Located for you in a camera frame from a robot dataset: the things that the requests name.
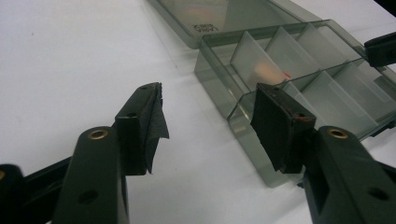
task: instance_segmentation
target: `box lid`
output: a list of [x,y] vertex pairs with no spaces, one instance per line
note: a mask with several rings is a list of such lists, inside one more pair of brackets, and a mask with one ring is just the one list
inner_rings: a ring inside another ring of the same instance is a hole
[[320,20],[289,0],[149,1],[192,49],[203,35]]

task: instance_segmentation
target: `white table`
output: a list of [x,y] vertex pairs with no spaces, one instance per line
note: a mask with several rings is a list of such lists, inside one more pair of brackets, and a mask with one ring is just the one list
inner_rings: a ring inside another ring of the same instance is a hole
[[[396,31],[372,0],[293,2],[361,43]],[[144,0],[0,0],[0,163],[29,175],[71,156],[82,132],[159,81],[171,139],[153,175],[128,177],[131,223],[310,223],[303,189],[263,184],[195,77],[197,54]],[[395,130],[363,144],[396,166]]]

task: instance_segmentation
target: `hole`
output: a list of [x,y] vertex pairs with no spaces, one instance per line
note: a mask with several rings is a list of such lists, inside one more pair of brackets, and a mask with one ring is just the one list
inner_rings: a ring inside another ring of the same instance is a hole
[[92,140],[98,140],[106,137],[108,135],[108,131],[106,130],[96,130],[90,133],[89,137]]
[[339,129],[330,129],[329,135],[336,137],[336,138],[341,138],[341,139],[347,138],[347,133],[344,132],[343,130],[339,130]]
[[384,190],[382,190],[382,189],[379,189],[379,188],[369,188],[368,192],[369,192],[369,194],[370,194],[372,197],[375,197],[375,198],[377,198],[378,200],[381,200],[381,201],[387,201],[387,200],[389,200],[388,194],[387,194]]
[[126,116],[132,118],[132,117],[137,117],[137,114],[132,112],[132,113],[127,114]]
[[0,180],[2,180],[6,176],[6,172],[0,171]]
[[78,203],[80,204],[89,204],[93,203],[97,197],[99,196],[96,190],[88,190],[78,196]]

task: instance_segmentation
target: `plastic organizer box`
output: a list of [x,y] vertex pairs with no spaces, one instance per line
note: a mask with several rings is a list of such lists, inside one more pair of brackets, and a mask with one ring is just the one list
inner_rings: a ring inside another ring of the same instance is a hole
[[257,82],[296,99],[317,116],[316,128],[363,139],[396,120],[396,74],[370,67],[364,47],[334,21],[205,35],[195,74],[259,173],[271,163],[250,127]]

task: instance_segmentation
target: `brass rivet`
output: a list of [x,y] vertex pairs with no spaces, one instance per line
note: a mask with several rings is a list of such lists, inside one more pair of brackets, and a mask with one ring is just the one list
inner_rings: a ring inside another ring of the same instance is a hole
[[108,135],[108,131],[106,130],[95,130],[91,132],[88,137],[91,138],[92,140],[99,140]]
[[340,129],[329,129],[328,132],[329,132],[329,135],[336,137],[336,138],[341,138],[341,139],[348,138],[347,133]]
[[6,172],[0,171],[0,180],[2,180],[6,176]]

